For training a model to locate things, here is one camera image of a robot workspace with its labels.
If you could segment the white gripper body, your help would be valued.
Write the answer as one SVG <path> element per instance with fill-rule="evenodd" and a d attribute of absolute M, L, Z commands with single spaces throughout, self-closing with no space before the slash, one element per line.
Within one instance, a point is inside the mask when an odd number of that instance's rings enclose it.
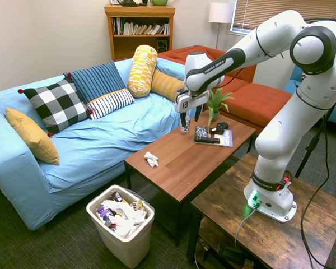
<path fill-rule="evenodd" d="M 208 98 L 209 91 L 205 91 L 197 96 L 191 95 L 191 92 L 188 90 L 178 92 L 175 100 L 175 111 L 183 113 L 190 109 L 202 106 L 208 101 Z"/>

